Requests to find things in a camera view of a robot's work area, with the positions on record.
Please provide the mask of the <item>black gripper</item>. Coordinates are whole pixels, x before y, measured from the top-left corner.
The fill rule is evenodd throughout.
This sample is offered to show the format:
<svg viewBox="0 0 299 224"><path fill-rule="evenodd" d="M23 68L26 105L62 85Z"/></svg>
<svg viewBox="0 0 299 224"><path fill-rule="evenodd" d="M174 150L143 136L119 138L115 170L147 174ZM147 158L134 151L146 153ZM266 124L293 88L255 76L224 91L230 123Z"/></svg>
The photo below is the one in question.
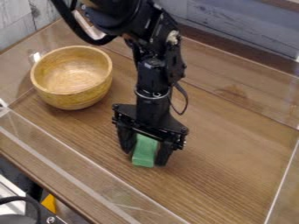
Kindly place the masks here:
<svg viewBox="0 0 299 224"><path fill-rule="evenodd" d="M174 150L184 147L188 128L174 118L171 114L172 91L160 97L144 95L136 96L136 105L115 103L112 105L112 123L116 125L116 133L120 148L128 154L136 146L136 135L144 134L159 141L160 149L155 158L155 164L166 166Z"/></svg>

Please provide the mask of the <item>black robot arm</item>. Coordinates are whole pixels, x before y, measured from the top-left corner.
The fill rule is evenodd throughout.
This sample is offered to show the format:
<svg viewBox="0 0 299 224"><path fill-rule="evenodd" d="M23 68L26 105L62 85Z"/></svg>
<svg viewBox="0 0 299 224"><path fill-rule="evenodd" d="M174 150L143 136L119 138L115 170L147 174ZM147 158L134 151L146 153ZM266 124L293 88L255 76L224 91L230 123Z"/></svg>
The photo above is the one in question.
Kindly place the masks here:
<svg viewBox="0 0 299 224"><path fill-rule="evenodd" d="M188 128L174 118L172 104L182 90L187 65L178 23L155 0L51 0L76 35L94 46L115 38L132 50L138 79L136 104L115 104L112 123L124 153L135 156L154 146L151 161L167 165L186 144Z"/></svg>

